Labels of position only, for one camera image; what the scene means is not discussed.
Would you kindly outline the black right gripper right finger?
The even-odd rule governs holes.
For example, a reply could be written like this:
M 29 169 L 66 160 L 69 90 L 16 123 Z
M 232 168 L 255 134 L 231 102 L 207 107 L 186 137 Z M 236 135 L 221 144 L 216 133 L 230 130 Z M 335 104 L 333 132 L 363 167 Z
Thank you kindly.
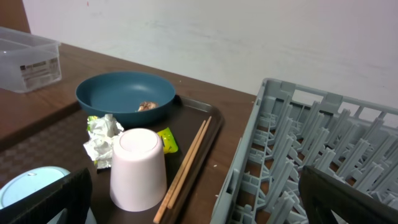
M 314 166 L 304 166 L 298 189 L 309 223 L 397 224 L 397 210 L 336 180 Z

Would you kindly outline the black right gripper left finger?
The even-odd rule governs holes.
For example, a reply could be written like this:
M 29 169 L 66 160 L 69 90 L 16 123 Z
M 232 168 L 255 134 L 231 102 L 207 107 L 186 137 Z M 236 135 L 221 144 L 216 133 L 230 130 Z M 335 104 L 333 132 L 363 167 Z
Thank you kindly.
M 93 184 L 87 168 L 72 172 L 1 210 L 1 223 L 48 223 L 66 209 L 65 223 L 84 224 Z

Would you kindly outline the dark blue plate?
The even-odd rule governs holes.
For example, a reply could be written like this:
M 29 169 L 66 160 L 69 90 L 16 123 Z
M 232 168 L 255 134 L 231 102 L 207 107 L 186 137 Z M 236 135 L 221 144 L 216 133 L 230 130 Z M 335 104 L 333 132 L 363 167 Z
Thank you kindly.
M 162 119 L 172 107 L 176 90 L 168 80 L 150 73 L 111 72 L 81 82 L 75 96 L 88 115 L 112 114 L 124 128 L 134 128 Z M 156 102 L 158 107 L 138 111 L 144 101 Z

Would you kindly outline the brown food scrap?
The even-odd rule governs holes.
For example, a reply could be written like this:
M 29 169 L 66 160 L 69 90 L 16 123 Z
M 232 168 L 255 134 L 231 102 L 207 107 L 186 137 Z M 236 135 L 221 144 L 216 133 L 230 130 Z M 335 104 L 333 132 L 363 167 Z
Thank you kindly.
M 138 111 L 152 110 L 156 107 L 158 107 L 158 104 L 156 102 L 144 101 L 144 102 L 140 103 Z

